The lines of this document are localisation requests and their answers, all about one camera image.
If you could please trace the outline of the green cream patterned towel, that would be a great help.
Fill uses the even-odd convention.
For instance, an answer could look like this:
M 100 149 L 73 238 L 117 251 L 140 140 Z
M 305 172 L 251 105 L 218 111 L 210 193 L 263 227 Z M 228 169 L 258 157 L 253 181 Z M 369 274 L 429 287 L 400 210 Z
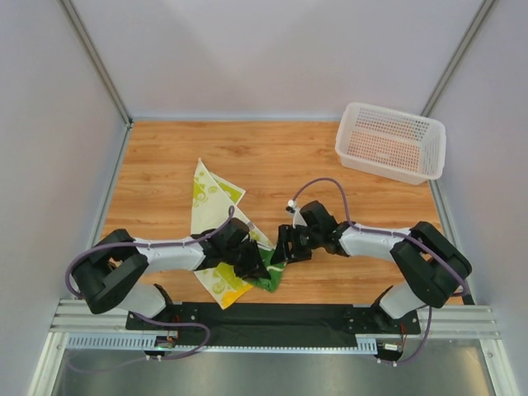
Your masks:
M 259 245 L 258 248 L 262 262 L 269 276 L 259 277 L 256 279 L 248 278 L 246 279 L 246 282 L 250 285 L 253 285 L 270 293 L 275 292 L 281 283 L 283 272 L 286 269 L 287 264 L 285 262 L 272 264 L 271 258 L 275 251 L 273 249 L 268 249 L 267 247 L 263 247 L 261 245 Z

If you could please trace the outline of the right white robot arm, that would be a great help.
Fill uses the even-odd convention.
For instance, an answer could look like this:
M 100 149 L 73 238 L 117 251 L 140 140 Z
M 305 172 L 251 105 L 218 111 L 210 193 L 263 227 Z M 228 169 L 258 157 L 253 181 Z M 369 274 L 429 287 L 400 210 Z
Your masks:
M 410 229 L 368 228 L 337 222 L 315 200 L 302 208 L 290 202 L 292 224 L 278 228 L 276 249 L 270 263 L 308 261 L 313 250 L 343 257 L 373 257 L 393 262 L 404 282 L 389 287 L 371 305 L 380 325 L 401 319 L 416 309 L 441 308 L 458 289 L 466 292 L 472 272 L 467 258 L 428 222 Z

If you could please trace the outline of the yellow lime patterned towel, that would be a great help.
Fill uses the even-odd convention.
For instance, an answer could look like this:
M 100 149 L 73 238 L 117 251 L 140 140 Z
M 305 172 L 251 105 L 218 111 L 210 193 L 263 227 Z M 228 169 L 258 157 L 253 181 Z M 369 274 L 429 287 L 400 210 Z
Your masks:
M 229 207 L 238 206 L 245 193 L 243 188 L 210 172 L 199 161 L 193 179 L 191 233 L 218 228 L 227 219 Z M 240 209 L 235 210 L 234 217 L 249 226 L 250 237 L 258 246 L 272 249 L 270 239 Z M 237 277 L 233 267 L 224 262 L 213 269 L 197 271 L 195 276 L 222 309 L 255 287 Z

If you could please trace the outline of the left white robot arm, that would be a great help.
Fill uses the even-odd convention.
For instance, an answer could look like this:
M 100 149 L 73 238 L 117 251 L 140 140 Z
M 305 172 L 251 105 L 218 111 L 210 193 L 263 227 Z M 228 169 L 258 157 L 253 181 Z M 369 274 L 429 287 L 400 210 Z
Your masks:
M 240 219 L 227 219 L 217 229 L 184 239 L 148 241 L 117 229 L 84 252 L 68 268 L 66 280 L 93 314 L 123 309 L 156 318 L 172 304 L 159 285 L 139 279 L 161 271 L 203 271 L 225 263 L 245 280 L 270 278 L 258 243 Z

